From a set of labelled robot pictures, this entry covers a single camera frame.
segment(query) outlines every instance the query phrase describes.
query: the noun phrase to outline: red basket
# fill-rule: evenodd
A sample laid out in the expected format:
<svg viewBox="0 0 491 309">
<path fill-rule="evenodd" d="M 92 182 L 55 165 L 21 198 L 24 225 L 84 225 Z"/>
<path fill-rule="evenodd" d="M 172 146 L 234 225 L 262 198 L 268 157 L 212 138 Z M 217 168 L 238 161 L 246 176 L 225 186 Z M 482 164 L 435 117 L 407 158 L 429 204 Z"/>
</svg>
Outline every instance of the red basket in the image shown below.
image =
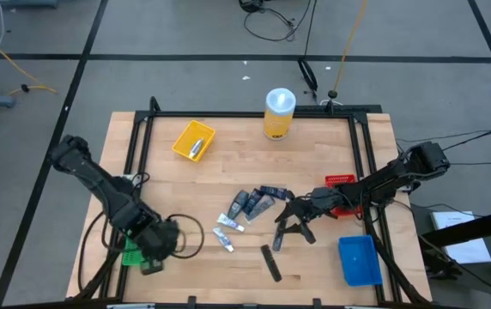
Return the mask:
<svg viewBox="0 0 491 309">
<path fill-rule="evenodd" d="M 353 174 L 348 175 L 331 175 L 325 176 L 325 186 L 333 187 L 333 185 L 347 184 L 356 182 L 356 177 Z M 361 206 L 358 206 L 354 211 L 343 210 L 343 209 L 332 209 L 330 211 L 333 215 L 353 215 L 359 214 L 361 212 Z"/>
</svg>

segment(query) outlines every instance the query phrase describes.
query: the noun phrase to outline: yellow can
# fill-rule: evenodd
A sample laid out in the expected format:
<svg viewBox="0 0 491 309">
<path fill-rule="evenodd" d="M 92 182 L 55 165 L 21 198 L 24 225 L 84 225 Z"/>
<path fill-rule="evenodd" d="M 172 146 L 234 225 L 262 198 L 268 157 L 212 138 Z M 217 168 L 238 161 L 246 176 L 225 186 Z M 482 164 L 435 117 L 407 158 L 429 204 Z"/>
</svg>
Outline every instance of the yellow can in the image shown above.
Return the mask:
<svg viewBox="0 0 491 309">
<path fill-rule="evenodd" d="M 272 140 L 281 140 L 288 134 L 295 111 L 295 95 L 276 88 L 266 95 L 264 110 L 264 134 Z"/>
</svg>

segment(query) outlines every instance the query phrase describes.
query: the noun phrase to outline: blue bin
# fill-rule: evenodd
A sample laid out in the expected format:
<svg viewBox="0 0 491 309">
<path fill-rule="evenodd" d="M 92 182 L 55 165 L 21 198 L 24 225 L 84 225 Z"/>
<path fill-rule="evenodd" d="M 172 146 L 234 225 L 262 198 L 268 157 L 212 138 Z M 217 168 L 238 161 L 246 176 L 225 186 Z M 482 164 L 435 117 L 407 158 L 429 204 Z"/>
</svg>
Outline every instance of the blue bin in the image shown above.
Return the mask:
<svg viewBox="0 0 491 309">
<path fill-rule="evenodd" d="M 339 239 L 342 272 L 351 287 L 382 284 L 381 269 L 371 236 L 351 236 Z"/>
</svg>

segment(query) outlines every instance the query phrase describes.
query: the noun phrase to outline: toothpaste tube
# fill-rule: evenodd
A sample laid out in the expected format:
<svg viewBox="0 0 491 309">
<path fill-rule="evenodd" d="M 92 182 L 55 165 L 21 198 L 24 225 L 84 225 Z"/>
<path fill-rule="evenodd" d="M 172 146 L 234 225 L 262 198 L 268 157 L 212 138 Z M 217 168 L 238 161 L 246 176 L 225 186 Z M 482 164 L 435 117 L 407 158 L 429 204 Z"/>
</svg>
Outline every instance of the toothpaste tube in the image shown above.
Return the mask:
<svg viewBox="0 0 491 309">
<path fill-rule="evenodd" d="M 236 221 L 228 218 L 227 215 L 225 215 L 225 214 L 219 215 L 219 219 L 217 219 L 217 223 L 221 223 L 222 225 L 225 225 L 227 227 L 231 227 L 231 228 L 238 230 L 240 232 L 244 232 L 244 227 L 242 227 L 240 224 L 236 223 Z"/>
<path fill-rule="evenodd" d="M 225 235 L 220 227 L 213 227 L 213 233 L 215 233 L 215 236 L 217 236 L 217 239 L 221 243 L 225 249 L 228 251 L 232 252 L 234 251 L 234 248 L 232 247 L 232 243 L 230 242 L 230 239 L 228 239 L 227 235 Z"/>
<path fill-rule="evenodd" d="M 253 210 L 245 217 L 247 220 L 247 223 L 251 224 L 253 219 L 257 218 L 259 215 L 261 215 L 266 209 L 269 209 L 270 206 L 274 205 L 275 201 L 274 198 L 272 198 L 269 195 L 265 195 L 264 197 L 261 197 L 261 200 Z"/>
<path fill-rule="evenodd" d="M 270 195 L 271 197 L 279 198 L 283 201 L 286 200 L 286 189 L 261 185 L 260 191 L 266 195 Z"/>
<path fill-rule="evenodd" d="M 227 212 L 228 218 L 232 220 L 236 219 L 239 212 L 242 211 L 242 208 L 244 207 L 244 205 L 246 205 L 248 197 L 249 197 L 249 193 L 243 190 L 240 191 L 238 195 L 236 195 L 232 205 L 230 206 L 230 209 Z"/>
<path fill-rule="evenodd" d="M 261 191 L 253 189 L 252 194 L 249 195 L 249 200 L 247 201 L 247 204 L 242 209 L 246 215 L 249 215 L 249 213 L 252 212 L 253 208 L 261 200 L 261 197 L 263 197 L 263 195 L 264 193 L 262 193 Z"/>
</svg>

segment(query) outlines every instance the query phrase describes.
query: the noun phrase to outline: wooden table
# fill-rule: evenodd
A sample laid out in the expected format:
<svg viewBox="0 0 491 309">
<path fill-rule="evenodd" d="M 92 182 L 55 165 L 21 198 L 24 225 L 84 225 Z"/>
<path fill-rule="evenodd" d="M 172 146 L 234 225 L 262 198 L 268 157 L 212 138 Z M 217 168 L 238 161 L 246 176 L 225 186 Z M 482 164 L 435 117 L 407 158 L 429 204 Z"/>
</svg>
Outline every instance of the wooden table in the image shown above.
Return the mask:
<svg viewBox="0 0 491 309">
<path fill-rule="evenodd" d="M 112 115 L 100 164 L 113 175 L 124 170 L 133 118 L 133 112 Z M 168 258 L 165 269 L 158 274 L 142 276 L 139 269 L 131 268 L 124 301 L 184 303 L 188 296 L 196 295 L 198 303 L 308 305 L 312 304 L 312 298 L 320 298 L 324 305 L 377 304 L 373 287 L 352 288 L 344 281 L 337 242 L 343 236 L 364 234 L 363 225 L 353 216 L 337 221 L 328 217 L 312 221 L 309 227 L 317 239 L 313 245 L 301 235 L 286 235 L 282 250 L 274 252 L 283 276 L 281 282 L 272 280 L 259 247 L 272 243 L 276 230 L 274 219 L 283 210 L 283 202 L 278 202 L 251 225 L 240 215 L 237 221 L 245 227 L 244 233 L 224 228 L 233 242 L 233 253 L 227 252 L 211 232 L 217 226 L 218 215 L 227 212 L 241 189 L 250 191 L 260 185 L 273 185 L 303 195 L 323 186 L 326 175 L 355 173 L 346 120 L 297 118 L 286 139 L 272 142 L 264 136 L 261 118 L 196 118 L 216 129 L 215 139 L 199 163 L 171 150 L 191 120 L 155 119 L 146 166 L 151 180 L 142 189 L 142 199 L 163 216 L 183 213 L 196 217 L 206 230 L 204 247 L 192 259 Z M 382 167 L 397 157 L 390 116 L 368 114 L 368 120 L 377 166 Z M 364 171 L 368 174 L 360 126 L 357 131 Z M 137 164 L 140 149 L 136 153 Z M 397 200 L 409 202 L 402 193 L 397 195 Z M 99 201 L 93 197 L 84 230 L 100 210 Z M 386 214 L 398 266 L 418 291 L 431 299 L 412 214 L 398 204 L 389 205 Z M 197 227 L 186 219 L 179 222 L 187 234 L 187 251 L 195 250 L 200 239 Z M 101 228 L 102 224 L 98 223 L 88 239 L 85 282 L 106 256 L 100 243 Z M 68 296 L 78 292 L 77 258 Z M 385 297 L 390 300 L 387 268 L 379 262 Z M 118 270 L 119 262 L 113 269 L 111 293 L 115 290 Z"/>
</svg>

